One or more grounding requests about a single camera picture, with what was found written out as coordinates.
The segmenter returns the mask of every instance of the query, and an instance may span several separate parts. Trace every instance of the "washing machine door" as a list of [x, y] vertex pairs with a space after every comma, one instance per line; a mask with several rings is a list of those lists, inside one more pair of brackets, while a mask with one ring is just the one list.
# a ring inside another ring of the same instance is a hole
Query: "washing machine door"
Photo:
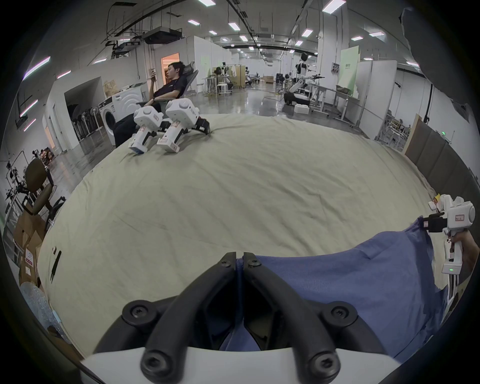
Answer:
[[115, 145], [115, 137], [113, 136], [113, 126], [115, 125], [115, 116], [113, 116], [112, 110], [110, 108], [105, 108], [101, 110], [103, 125], [107, 131], [108, 139]]

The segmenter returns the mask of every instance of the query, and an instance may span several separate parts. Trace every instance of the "cardboard box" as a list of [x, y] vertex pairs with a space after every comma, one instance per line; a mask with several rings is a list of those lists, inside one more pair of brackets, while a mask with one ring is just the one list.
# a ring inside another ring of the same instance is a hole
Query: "cardboard box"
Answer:
[[25, 281], [29, 281], [32, 284], [35, 284], [37, 287], [38, 283], [38, 255], [40, 254], [40, 248], [42, 246], [42, 239], [40, 238], [37, 231], [35, 231], [24, 248], [24, 254], [20, 261], [20, 276], [19, 282], [20, 285]]
[[35, 231], [43, 241], [45, 221], [39, 215], [32, 216], [28, 212], [23, 211], [17, 220], [15, 229], [13, 230], [13, 239], [21, 248], [24, 248]]

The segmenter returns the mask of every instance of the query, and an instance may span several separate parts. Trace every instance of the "human hand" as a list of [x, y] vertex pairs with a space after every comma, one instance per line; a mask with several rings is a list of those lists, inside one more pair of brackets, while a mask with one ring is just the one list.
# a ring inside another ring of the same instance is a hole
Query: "human hand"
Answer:
[[473, 269], [480, 252], [479, 246], [476, 244], [472, 234], [468, 230], [459, 232], [452, 237], [452, 243], [456, 243], [458, 241], [460, 241], [463, 246], [463, 262]]

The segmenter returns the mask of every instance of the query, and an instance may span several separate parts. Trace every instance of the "mesh chair back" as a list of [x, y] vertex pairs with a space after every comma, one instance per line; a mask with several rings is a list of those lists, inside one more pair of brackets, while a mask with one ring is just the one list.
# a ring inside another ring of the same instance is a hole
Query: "mesh chair back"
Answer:
[[46, 178], [47, 171], [45, 171], [45, 166], [43, 165], [42, 160], [38, 158], [33, 159], [25, 170], [27, 189], [30, 192], [39, 190]]

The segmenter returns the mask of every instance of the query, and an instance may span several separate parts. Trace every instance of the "green sign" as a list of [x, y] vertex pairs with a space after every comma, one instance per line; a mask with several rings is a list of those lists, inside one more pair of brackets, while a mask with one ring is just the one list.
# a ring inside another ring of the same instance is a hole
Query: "green sign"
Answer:
[[340, 71], [338, 73], [337, 85], [348, 89], [348, 94], [353, 95], [355, 79], [357, 78], [357, 63], [359, 58], [359, 47], [342, 49], [340, 53]]

